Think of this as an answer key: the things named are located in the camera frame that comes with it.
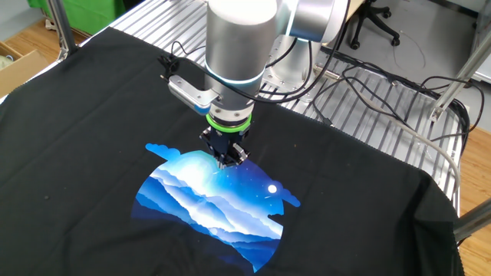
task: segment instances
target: metal grid table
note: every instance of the metal grid table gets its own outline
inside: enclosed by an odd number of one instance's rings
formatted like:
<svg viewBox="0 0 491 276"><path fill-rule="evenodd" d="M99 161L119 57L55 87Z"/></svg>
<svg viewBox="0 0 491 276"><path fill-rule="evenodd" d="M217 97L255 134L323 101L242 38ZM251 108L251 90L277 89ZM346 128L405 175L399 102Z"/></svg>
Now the metal grid table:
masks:
<svg viewBox="0 0 491 276"><path fill-rule="evenodd" d="M116 28L168 52L171 51L171 45L174 41L181 42L186 51L191 51L206 44L206 1L146 0L121 18L118 18L109 27ZM187 57L198 64L204 65L205 51L197 51L186 56L180 48L175 50L174 54ZM326 54L319 54L316 64L323 67L326 60ZM52 64L44 71L49 70L56 64ZM350 66L350 64L333 59L329 64L329 70L341 74L347 66ZM387 101L402 117L409 112L409 120L407 122L418 133L429 139L461 131L459 118L451 110L445 110L440 120L434 125L430 123L428 117L430 108L435 103L433 98L420 94L409 110L411 99L416 93L415 90L411 90L402 84L392 84L387 78L361 68L350 71L348 75L363 81L379 97ZM327 79L325 86L332 82L332 80ZM383 106L373 95L362 89L360 84L355 83L354 86L378 106ZM266 82L263 87L263 89L269 91L274 91L277 88ZM311 92L309 98L313 98L316 95L318 87ZM267 95L267 97L274 100L283 98L283 96L271 95ZM302 98L283 103L282 106L306 117L321 121L320 116L315 112L313 104L313 102L308 102L305 98ZM460 190L456 189L454 185L455 179L449 163L436 150L420 143L419 140L402 131L384 115L369 110L359 101L356 94L346 83L339 83L323 93L315 101L315 104L322 114L332 121L334 127L375 149L430 174L449 199L453 201L454 207L459 212ZM462 149L461 137L446 138L438 143L442 149L446 150L454 158L456 163L459 163Z"/></svg>

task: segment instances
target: metal bracket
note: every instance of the metal bracket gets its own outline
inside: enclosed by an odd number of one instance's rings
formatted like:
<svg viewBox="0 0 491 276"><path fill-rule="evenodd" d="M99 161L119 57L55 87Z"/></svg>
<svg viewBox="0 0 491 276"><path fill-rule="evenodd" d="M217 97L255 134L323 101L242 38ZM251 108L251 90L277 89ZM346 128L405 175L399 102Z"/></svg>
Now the metal bracket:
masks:
<svg viewBox="0 0 491 276"><path fill-rule="evenodd" d="M313 74L311 75L311 80L307 83L306 87L308 87L313 82L313 80L321 73L323 67L324 67L323 64L316 64L314 66ZM266 68L265 74L264 74L264 77L262 80L264 82L266 82L267 84L270 84L272 86L277 87L278 88L278 91L277 91L278 95L281 95L282 92L284 93L284 92L289 92L291 90L297 90L297 88L302 85L302 84L290 84L290 83L285 82L284 80L280 80L269 69L270 68ZM329 78L332 81L338 81L341 77L334 72L326 70L323 78ZM308 92L300 100L304 103L312 102L315 98L315 95L317 95L317 91L315 88L316 87L314 87L314 89L312 89L312 91Z"/></svg>
<svg viewBox="0 0 491 276"><path fill-rule="evenodd" d="M174 96L191 107L199 115L207 115L212 102L219 97L214 90L198 90L178 75L169 77L169 89Z"/></svg>

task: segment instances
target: moon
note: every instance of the moon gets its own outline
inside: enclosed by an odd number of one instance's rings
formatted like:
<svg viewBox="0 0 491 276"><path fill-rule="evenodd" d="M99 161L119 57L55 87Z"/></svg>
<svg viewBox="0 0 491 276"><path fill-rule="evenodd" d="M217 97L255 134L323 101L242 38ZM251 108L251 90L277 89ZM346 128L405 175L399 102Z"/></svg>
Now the moon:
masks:
<svg viewBox="0 0 491 276"><path fill-rule="evenodd" d="M275 193L275 192L277 192L277 191L278 191L278 188L276 188L276 186L274 186L274 185L270 185L270 186L268 187L268 191L269 191L270 193Z"/></svg>

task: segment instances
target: white wall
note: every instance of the white wall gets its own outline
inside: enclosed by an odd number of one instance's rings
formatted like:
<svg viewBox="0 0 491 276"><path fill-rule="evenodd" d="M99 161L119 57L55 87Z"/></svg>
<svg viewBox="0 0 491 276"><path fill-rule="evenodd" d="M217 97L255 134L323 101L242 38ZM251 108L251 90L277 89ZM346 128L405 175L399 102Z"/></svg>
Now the white wall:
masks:
<svg viewBox="0 0 491 276"><path fill-rule="evenodd" d="M471 9L475 12L480 12L486 0L448 0L448 2L461 5L464 8Z"/></svg>
<svg viewBox="0 0 491 276"><path fill-rule="evenodd" d="M30 8L26 0L0 0L0 41L41 19L41 10Z"/></svg>

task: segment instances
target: green bin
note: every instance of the green bin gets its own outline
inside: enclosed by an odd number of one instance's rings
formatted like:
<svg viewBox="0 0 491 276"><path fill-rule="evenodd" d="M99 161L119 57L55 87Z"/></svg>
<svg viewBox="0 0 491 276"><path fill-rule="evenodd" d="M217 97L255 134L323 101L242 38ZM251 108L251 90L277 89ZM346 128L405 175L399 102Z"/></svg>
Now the green bin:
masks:
<svg viewBox="0 0 491 276"><path fill-rule="evenodd" d="M46 0L28 0L32 8L42 8L48 15ZM108 26L124 12L123 0L63 0L72 28L91 35Z"/></svg>

